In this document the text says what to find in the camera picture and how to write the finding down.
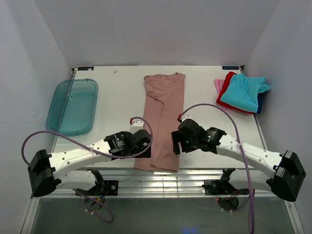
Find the dusty pink t shirt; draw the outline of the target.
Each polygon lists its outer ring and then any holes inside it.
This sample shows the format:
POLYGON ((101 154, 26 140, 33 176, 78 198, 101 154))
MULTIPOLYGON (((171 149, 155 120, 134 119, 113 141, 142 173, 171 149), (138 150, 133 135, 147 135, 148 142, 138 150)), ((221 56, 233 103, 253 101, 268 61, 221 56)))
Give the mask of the dusty pink t shirt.
POLYGON ((177 117, 183 112, 185 75, 157 74, 144 77, 146 91, 143 118, 153 130, 150 158, 137 158, 134 168, 144 171, 177 172, 179 156, 173 152, 171 132, 177 130, 177 117))

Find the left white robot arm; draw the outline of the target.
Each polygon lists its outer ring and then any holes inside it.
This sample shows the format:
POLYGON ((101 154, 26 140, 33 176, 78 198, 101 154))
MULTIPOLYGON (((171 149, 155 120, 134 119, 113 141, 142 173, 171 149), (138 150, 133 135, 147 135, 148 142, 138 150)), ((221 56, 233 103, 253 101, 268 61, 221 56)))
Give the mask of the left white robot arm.
POLYGON ((60 153, 39 150, 28 163, 32 196, 42 197, 62 187, 69 173, 91 164, 113 159, 128 159, 151 156, 152 135, 145 129, 135 133, 118 132, 91 145, 83 145, 73 139, 77 149, 60 153))

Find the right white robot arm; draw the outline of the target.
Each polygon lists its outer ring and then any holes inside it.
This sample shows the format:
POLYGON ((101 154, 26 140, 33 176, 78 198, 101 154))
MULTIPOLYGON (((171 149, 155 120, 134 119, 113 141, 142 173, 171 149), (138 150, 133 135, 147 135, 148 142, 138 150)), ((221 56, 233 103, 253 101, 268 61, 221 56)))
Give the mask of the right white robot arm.
POLYGON ((252 185, 255 190, 271 191, 283 200, 295 202, 306 177, 296 153, 282 154, 239 144, 225 131, 215 127, 205 130, 191 118, 184 118, 171 136, 176 155, 201 150, 246 162, 253 168, 228 168, 220 179, 205 180, 203 187, 208 195, 247 195, 252 185))

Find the light pink folded t shirt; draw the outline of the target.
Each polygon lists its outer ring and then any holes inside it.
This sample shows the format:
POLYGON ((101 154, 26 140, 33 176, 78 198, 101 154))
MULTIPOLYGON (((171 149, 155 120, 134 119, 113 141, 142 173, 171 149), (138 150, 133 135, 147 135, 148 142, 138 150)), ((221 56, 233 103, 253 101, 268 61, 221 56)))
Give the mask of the light pink folded t shirt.
POLYGON ((224 110, 234 110, 235 108, 232 107, 231 105, 221 101, 222 96, 225 94, 225 92, 227 91, 229 85, 230 85, 230 79, 215 79, 214 80, 214 85, 216 88, 216 92, 218 94, 216 103, 223 108, 224 110))

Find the cyan folded t shirt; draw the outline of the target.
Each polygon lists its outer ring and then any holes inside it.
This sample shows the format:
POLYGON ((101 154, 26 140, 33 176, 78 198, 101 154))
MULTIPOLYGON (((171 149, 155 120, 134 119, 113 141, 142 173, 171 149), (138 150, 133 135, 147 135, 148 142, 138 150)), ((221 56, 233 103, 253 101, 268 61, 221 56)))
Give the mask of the cyan folded t shirt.
POLYGON ((245 74, 229 73, 230 85, 222 96, 221 101, 246 113, 255 113, 258 108, 257 96, 259 93, 270 91, 265 83, 265 77, 247 77, 245 74))

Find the teal plastic tray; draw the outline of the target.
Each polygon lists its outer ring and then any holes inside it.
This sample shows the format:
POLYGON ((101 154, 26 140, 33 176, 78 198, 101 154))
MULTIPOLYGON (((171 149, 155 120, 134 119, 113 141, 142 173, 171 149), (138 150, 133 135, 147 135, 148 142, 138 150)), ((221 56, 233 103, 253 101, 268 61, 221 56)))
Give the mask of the teal plastic tray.
POLYGON ((85 135, 93 127, 98 84, 92 79, 70 79, 54 92, 46 128, 67 137, 85 135))

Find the dark blue folded t shirt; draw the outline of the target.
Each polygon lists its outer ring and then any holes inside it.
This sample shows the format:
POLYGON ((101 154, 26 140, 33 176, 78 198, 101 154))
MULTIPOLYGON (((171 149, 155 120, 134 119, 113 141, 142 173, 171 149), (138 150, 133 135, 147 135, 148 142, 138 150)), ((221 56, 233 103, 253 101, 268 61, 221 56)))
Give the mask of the dark blue folded t shirt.
POLYGON ((256 114, 260 114, 261 113, 265 95, 266 95, 266 93, 264 92, 264 93, 259 93, 258 96, 257 96, 258 108, 257 108, 256 114))

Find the aluminium rail frame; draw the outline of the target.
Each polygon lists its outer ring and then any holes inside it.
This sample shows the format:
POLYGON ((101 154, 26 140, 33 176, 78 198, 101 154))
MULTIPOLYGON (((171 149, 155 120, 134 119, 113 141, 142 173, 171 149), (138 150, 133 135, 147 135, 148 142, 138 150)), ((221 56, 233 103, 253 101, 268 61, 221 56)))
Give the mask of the aluminium rail frame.
MULTIPOLYGON (((180 169, 178 173, 144 172, 134 169, 100 170, 104 179, 118 180, 118 195, 111 198, 213 198, 220 195, 205 195, 202 186, 204 180, 217 180, 222 170, 213 169, 180 169)), ((58 189, 51 194, 31 198, 21 234, 30 234, 40 198, 79 198, 71 189, 58 189)), ((304 234, 295 204, 285 202, 295 234, 304 234)))

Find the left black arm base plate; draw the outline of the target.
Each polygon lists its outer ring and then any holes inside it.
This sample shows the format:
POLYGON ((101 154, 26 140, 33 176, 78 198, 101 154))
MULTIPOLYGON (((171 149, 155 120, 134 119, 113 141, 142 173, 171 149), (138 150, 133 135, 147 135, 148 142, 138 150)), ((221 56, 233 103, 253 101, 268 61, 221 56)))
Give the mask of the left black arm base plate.
POLYGON ((118 180, 104 180, 103 182, 96 182, 89 190, 77 189, 75 195, 80 192, 87 196, 103 196, 103 195, 117 195, 118 194, 118 180))

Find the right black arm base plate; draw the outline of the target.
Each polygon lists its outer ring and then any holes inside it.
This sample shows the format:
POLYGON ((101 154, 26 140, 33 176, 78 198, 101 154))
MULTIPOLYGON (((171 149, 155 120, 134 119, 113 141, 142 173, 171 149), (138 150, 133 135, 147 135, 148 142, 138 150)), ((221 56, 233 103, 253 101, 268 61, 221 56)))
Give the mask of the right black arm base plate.
POLYGON ((249 189, 236 189, 225 180, 204 180, 202 187, 206 195, 248 195, 249 189))

